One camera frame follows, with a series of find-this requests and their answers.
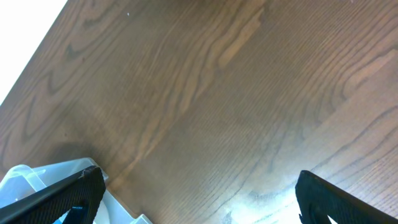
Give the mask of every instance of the clear plastic box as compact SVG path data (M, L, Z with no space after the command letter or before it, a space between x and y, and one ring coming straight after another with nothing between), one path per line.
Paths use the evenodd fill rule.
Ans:
M0 182L0 208L34 194L46 188L46 186L92 165L98 166L93 159L82 158L33 169L27 165L15 166L7 172ZM104 171L103 177L105 181L108 179L108 175ZM55 223L61 223L65 216L66 214ZM94 223L152 224L143 214L137 219L130 216L108 190L104 193Z

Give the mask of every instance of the wood grain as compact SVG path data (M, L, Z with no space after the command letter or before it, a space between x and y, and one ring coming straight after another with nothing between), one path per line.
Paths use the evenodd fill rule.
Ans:
M398 217L398 2L68 1L0 106L0 174L92 157L154 223L298 223L312 170Z

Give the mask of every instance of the dark wood stain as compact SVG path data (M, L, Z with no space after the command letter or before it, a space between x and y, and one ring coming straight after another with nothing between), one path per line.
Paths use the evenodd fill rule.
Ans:
M154 223L298 223L308 169L398 217L397 71L395 0L68 1L0 175L90 156Z

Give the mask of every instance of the wooden table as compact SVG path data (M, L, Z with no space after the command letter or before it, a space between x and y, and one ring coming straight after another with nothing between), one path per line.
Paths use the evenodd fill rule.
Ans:
M397 3L69 1L0 107L0 173L92 157L154 223L298 223L308 169L398 217Z

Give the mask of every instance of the plastic container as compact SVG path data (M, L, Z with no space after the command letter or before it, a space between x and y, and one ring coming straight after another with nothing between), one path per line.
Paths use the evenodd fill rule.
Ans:
M89 166L98 166L91 158L82 158L31 169L27 165L11 168L0 182L0 208L38 192ZM104 181L108 175L103 172ZM55 223L61 223L66 214ZM101 205L94 220L95 224L127 223L152 224L145 215L134 219L123 206L105 190Z

